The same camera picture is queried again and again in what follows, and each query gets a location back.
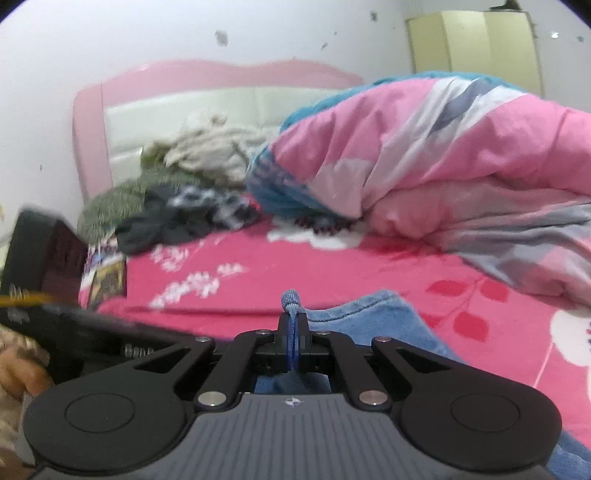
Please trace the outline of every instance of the white wall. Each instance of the white wall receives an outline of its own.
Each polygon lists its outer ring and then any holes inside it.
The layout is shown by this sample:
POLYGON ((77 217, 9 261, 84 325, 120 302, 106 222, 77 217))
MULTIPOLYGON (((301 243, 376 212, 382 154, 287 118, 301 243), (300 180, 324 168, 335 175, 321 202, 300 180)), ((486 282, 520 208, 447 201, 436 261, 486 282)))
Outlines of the white wall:
POLYGON ((404 14, 394 0, 28 0, 0 24, 0 236, 25 202, 76 223, 78 90, 150 61, 292 57, 366 80, 406 74, 404 14))
MULTIPOLYGON (((407 0, 413 15, 441 10, 488 10, 504 0, 407 0)), ((518 0, 538 36, 545 97, 591 112, 591 29, 558 0, 518 0)))

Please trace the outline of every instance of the pink headboard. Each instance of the pink headboard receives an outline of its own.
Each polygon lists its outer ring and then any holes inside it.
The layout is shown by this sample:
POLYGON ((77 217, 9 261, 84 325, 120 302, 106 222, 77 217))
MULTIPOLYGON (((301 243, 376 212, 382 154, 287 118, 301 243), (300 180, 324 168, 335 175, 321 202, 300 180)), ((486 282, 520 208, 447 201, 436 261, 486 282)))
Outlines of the pink headboard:
POLYGON ((345 89, 362 83, 357 75, 307 60, 253 66, 176 60, 131 70, 76 95, 73 142, 82 192, 85 199, 90 199, 113 186, 103 114, 107 107, 200 89, 243 86, 345 89))

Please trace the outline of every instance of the gray ribbed plate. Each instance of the gray ribbed plate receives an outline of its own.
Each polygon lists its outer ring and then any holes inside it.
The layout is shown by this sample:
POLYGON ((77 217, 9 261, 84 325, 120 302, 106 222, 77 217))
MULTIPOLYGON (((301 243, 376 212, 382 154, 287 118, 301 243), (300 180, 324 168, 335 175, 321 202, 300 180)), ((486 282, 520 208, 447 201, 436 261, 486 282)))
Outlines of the gray ribbed plate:
MULTIPOLYGON (((80 480, 46 469, 35 480, 80 480)), ((411 446, 388 416, 343 395, 244 395, 233 410, 198 417, 170 453, 109 480, 545 480, 542 469, 465 474, 411 446)))

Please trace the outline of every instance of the round pad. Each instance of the round pad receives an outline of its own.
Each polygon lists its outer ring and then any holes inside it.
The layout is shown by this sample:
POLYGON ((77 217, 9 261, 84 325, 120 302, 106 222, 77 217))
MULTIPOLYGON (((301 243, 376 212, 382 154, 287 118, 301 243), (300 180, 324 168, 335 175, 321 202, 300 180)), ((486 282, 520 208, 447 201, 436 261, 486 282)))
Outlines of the round pad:
POLYGON ((130 399, 97 393, 74 400, 66 410, 66 420, 83 432, 107 433, 124 427, 134 413, 135 405, 130 399))
POLYGON ((186 421, 157 374, 105 370, 41 394, 25 413, 24 434, 36 457, 57 469, 115 474, 168 452, 186 421))
POLYGON ((546 396, 482 372, 433 374, 428 387, 418 386, 402 404, 400 425, 427 455, 490 473, 545 464, 561 430, 546 396))
POLYGON ((477 432, 502 432, 519 420, 519 409, 505 397, 477 393, 454 400, 452 416, 477 432))

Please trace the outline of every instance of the cabinet door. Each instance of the cabinet door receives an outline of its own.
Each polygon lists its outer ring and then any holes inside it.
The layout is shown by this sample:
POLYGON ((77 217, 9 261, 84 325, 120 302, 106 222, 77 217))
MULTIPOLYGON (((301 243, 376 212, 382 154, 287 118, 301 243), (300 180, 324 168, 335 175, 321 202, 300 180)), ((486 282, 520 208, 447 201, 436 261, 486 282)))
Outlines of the cabinet door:
POLYGON ((407 21, 408 36, 414 60, 414 71, 452 70, 447 48, 443 18, 440 14, 426 15, 407 21))
POLYGON ((538 55, 528 15, 487 12, 484 16, 495 75, 531 93, 543 95, 538 55))
POLYGON ((442 12, 454 72, 494 75, 491 46, 482 12, 442 12))
POLYGON ((483 73, 543 95, 529 16, 444 11, 408 20, 415 72, 483 73))

